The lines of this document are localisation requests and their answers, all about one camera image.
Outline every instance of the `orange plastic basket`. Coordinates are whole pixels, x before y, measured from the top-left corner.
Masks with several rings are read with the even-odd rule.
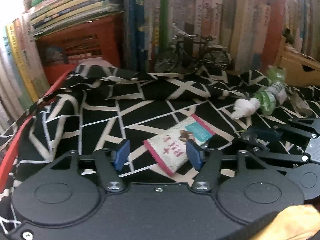
[[[38,48],[62,48],[69,64],[102,57],[116,67],[121,66],[123,15],[117,13],[49,34],[36,41]]]

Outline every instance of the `red book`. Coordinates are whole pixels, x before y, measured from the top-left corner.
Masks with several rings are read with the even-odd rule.
[[[276,59],[282,36],[285,13],[285,0],[270,0],[270,2],[270,21],[266,41],[261,56],[262,72],[265,72],[267,70],[268,65],[273,65]]]

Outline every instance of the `silver screw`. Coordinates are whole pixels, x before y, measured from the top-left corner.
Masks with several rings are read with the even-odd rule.
[[[28,231],[25,231],[25,232],[22,233],[22,237],[25,240],[32,240],[33,239],[33,234],[28,232]]]
[[[196,182],[196,189],[198,190],[206,190],[209,189],[209,183],[205,181],[198,181]]]
[[[111,190],[118,190],[121,189],[121,183],[119,181],[111,181],[108,182],[107,188]]]
[[[308,158],[308,156],[303,155],[303,156],[301,157],[301,159],[302,159],[302,161],[306,162],[309,158]]]
[[[155,191],[156,191],[156,192],[163,192],[163,188],[161,188],[161,187],[156,187],[156,188],[155,188]]]

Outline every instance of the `geometric patterned cloth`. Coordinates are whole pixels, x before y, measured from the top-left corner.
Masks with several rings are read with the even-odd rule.
[[[272,116],[255,113],[232,120],[237,98],[249,99],[268,85],[259,71],[235,76],[219,68],[200,69],[192,74],[134,73],[115,68],[108,62],[85,62],[71,72],[63,84],[63,93],[39,109],[20,139],[19,156],[9,174],[6,189],[0,194],[0,229],[7,234],[21,223],[11,204],[14,189],[47,163],[76,149],[87,155],[107,147],[113,149],[123,138],[130,140],[131,153],[119,176],[125,183],[187,182],[197,172],[189,162],[169,177],[143,145],[143,140],[162,133],[192,114],[200,117],[216,134],[214,147],[230,144],[239,131],[250,125],[273,127],[289,118],[303,118],[289,100],[278,106]],[[320,116],[320,89],[295,90]],[[13,137],[6,134],[4,138]],[[301,154],[302,149],[285,141],[269,143],[272,152]],[[95,171],[83,170],[84,176]]]

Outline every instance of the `yellow cloth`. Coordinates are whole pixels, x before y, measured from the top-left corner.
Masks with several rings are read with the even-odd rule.
[[[250,240],[306,240],[319,230],[320,213],[314,206],[291,206]]]

